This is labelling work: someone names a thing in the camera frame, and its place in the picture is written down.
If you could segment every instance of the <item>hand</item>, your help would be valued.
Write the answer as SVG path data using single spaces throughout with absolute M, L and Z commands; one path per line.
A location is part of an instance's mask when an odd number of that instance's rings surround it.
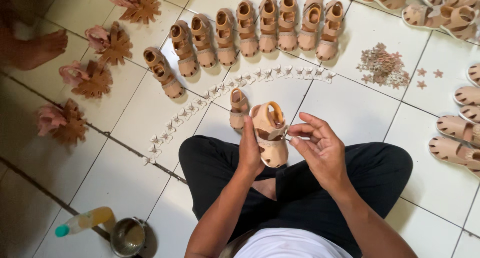
M 248 115 L 243 116 L 243 132 L 241 135 L 237 170 L 246 171 L 255 177 L 265 168 L 260 159 L 260 148 L 254 133 L 254 123 Z
M 351 185 L 345 166 L 345 145 L 327 122 L 304 112 L 299 117 L 305 123 L 290 126 L 290 144 L 307 161 L 320 186 L 333 196 Z

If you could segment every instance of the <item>forearm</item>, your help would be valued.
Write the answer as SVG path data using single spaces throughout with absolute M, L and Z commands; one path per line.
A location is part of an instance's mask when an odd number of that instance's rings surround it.
M 410 246 L 359 196 L 350 182 L 332 195 L 365 258 L 416 258 Z
M 202 216 L 187 245 L 185 258 L 218 257 L 232 235 L 255 176 L 237 169 Z

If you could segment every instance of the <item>tile floor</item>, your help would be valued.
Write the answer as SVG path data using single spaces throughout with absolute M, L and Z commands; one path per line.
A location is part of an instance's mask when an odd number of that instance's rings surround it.
M 94 25 L 110 28 L 124 9 L 108 0 L 51 0 L 36 30 L 48 33 L 66 28 L 69 45 L 66 53 L 45 65 L 33 71 L 7 70 L 10 78 L 0 80 L 0 156 L 79 212 L 109 206 L 117 220 L 128 216 L 147 220 L 144 258 L 183 257 L 197 220 L 188 186 L 171 172 L 184 178 L 177 152 L 188 137 L 206 135 L 239 142 L 240 133 L 232 130 L 228 121 L 229 95 L 185 120 L 172 134 L 174 139 L 161 146 L 157 163 L 170 174 L 156 165 L 143 166 L 141 158 L 129 149 L 149 157 L 148 139 L 160 135 L 172 114 L 212 84 L 257 67 L 321 65 L 337 73 L 333 83 L 278 78 L 246 85 L 242 91 L 250 105 L 271 100 L 279 103 L 289 123 L 300 122 L 298 111 L 327 120 L 346 145 L 384 141 L 407 150 L 414 162 L 413 173 L 387 222 L 419 257 L 477 257 L 479 179 L 462 167 L 438 161 L 427 148 L 429 139 L 439 135 L 437 117 L 458 112 L 451 95 L 456 88 L 469 85 L 465 68 L 480 60 L 477 42 L 457 41 L 440 31 L 411 29 L 399 17 L 400 10 L 339 0 L 346 12 L 345 31 L 339 37 L 339 56 L 332 61 L 320 64 L 313 52 L 299 49 L 240 56 L 232 67 L 217 64 L 200 69 L 193 77 L 179 77 L 186 94 L 174 101 L 168 99 L 146 69 L 143 49 L 160 48 L 178 74 L 177 57 L 168 38 L 170 26 L 177 19 L 190 23 L 195 13 L 214 19 L 219 8 L 235 11 L 240 1 L 160 0 L 162 15 L 156 22 L 121 21 L 133 43 L 133 57 L 124 66 L 110 67 L 114 79 L 111 93 L 100 100 L 87 100 L 70 92 L 58 68 L 73 60 L 86 65 L 97 58 L 88 48 L 84 30 Z M 261 2 L 251 1 L 255 7 Z M 297 1 L 299 6 L 305 2 Z M 387 51 L 403 55 L 404 69 L 412 77 L 408 88 L 397 90 L 361 81 L 364 72 L 355 69 L 361 51 L 377 42 L 384 43 Z M 417 76 L 417 68 L 428 71 L 425 77 Z M 442 78 L 435 78 L 436 69 L 444 72 Z M 417 81 L 425 81 L 427 87 L 420 89 Z M 36 136 L 33 113 L 47 100 L 63 104 L 68 98 L 78 102 L 92 127 L 85 142 L 64 148 L 48 137 Z M 288 163 L 300 160 L 290 147 Z M 56 238 L 54 228 L 71 214 L 4 165 L 0 165 L 0 205 L 0 237 L 8 238 L 0 243 L 0 254 L 6 257 L 114 257 L 106 241 L 92 230 Z

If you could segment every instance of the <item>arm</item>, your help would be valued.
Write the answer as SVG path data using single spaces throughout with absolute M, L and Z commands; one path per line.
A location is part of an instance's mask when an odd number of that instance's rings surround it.
M 353 187 L 345 166 L 345 145 L 327 122 L 301 112 L 306 123 L 291 126 L 290 143 L 308 163 L 321 187 L 337 203 L 365 258 L 417 258 L 410 246 Z
M 252 119 L 244 116 L 244 121 L 237 169 L 195 227 L 185 258 L 216 258 L 220 255 L 237 225 L 255 177 L 265 168 L 260 159 Z

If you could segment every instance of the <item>foot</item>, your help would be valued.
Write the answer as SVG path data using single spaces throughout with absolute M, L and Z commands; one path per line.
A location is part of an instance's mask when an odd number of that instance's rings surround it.
M 265 195 L 268 199 L 277 200 L 275 178 L 254 181 L 251 187 Z

